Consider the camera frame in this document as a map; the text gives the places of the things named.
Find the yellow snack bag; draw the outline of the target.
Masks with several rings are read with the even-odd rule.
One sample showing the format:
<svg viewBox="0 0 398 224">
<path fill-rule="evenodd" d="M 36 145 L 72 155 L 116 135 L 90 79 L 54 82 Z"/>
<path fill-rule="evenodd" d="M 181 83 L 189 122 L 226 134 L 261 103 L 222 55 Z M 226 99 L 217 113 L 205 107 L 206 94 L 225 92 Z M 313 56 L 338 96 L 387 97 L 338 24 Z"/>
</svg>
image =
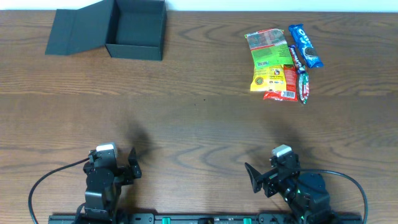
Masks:
<svg viewBox="0 0 398 224">
<path fill-rule="evenodd" d="M 283 65 L 255 68 L 250 91 L 284 91 L 286 79 Z"/>
</svg>

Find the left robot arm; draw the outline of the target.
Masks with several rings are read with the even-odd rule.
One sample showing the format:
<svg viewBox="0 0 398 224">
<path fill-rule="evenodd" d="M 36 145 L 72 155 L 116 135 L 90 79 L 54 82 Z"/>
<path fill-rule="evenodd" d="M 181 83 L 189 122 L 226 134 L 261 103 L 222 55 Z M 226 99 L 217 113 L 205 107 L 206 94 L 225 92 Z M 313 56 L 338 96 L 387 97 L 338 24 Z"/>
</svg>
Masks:
<svg viewBox="0 0 398 224">
<path fill-rule="evenodd" d="M 86 174 L 85 203 L 76 210 L 74 223 L 116 223 L 121 187 L 141 178 L 136 151 L 131 149 L 125 166 L 117 164 L 113 144 L 98 146 L 88 154 L 83 166 Z"/>
</svg>

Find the blue Oreo cookie pack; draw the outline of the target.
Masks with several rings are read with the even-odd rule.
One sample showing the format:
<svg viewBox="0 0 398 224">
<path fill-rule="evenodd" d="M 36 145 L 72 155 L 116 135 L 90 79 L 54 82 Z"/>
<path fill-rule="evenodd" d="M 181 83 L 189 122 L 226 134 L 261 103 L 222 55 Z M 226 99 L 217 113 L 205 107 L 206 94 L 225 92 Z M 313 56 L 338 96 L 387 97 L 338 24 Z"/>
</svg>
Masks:
<svg viewBox="0 0 398 224">
<path fill-rule="evenodd" d="M 312 42 L 303 28 L 303 24 L 289 26 L 289 32 L 295 41 L 295 44 L 307 64 L 308 68 L 320 68 L 324 64 L 317 54 Z"/>
</svg>

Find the red snack bag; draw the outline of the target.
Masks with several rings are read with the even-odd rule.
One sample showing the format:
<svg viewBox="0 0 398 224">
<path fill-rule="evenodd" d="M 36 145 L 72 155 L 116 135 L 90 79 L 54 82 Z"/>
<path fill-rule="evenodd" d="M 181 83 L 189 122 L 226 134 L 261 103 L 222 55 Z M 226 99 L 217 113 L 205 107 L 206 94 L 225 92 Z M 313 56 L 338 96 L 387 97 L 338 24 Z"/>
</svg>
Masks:
<svg viewBox="0 0 398 224">
<path fill-rule="evenodd" d="M 286 79 L 286 90 L 284 91 L 265 91 L 264 100 L 278 101 L 298 101 L 297 96 L 297 72 L 293 65 L 283 65 Z"/>
</svg>

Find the black gift box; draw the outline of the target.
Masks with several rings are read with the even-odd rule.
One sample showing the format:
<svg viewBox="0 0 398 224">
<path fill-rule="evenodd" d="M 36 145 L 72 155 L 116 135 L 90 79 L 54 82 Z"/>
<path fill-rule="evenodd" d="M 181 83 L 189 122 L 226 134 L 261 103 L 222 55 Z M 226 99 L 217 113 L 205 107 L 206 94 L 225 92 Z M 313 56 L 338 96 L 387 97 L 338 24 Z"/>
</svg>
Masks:
<svg viewBox="0 0 398 224">
<path fill-rule="evenodd" d="M 73 55 L 106 47 L 114 58 L 162 60 L 165 1 L 105 0 L 81 9 L 57 9 L 46 55 Z"/>
</svg>

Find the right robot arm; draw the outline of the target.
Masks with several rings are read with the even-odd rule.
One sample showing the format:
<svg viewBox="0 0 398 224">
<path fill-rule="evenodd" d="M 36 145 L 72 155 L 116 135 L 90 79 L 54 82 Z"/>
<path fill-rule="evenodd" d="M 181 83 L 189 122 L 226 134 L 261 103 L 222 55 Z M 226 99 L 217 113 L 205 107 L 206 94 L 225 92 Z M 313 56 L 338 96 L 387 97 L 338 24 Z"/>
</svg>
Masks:
<svg viewBox="0 0 398 224">
<path fill-rule="evenodd" d="M 323 177 L 313 172 L 302 173 L 296 153 L 273 156 L 270 163 L 273 169 L 264 174 L 245 163 L 253 192 L 263 190 L 268 198 L 281 195 L 299 223 L 343 222 L 330 207 L 330 194 Z"/>
</svg>

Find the red green candy pack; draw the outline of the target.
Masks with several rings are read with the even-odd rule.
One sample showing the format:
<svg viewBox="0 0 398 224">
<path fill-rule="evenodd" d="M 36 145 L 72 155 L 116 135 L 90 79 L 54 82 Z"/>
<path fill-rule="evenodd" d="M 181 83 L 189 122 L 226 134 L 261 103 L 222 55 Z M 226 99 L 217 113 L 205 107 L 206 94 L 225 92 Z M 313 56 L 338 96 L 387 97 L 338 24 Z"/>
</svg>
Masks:
<svg viewBox="0 0 398 224">
<path fill-rule="evenodd" d="M 301 73 L 298 76 L 298 97 L 302 104 L 306 104 L 310 93 L 308 73 Z"/>
</svg>

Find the green snack bag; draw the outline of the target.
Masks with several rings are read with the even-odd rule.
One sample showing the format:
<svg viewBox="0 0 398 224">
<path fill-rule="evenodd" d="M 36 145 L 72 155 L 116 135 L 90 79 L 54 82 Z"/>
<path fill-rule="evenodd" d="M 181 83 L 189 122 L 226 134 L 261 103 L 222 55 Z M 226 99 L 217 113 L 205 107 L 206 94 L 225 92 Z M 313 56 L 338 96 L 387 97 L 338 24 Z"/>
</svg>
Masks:
<svg viewBox="0 0 398 224">
<path fill-rule="evenodd" d="M 256 69 L 292 65 L 293 60 L 282 29 L 265 29 L 245 35 Z"/>
</svg>

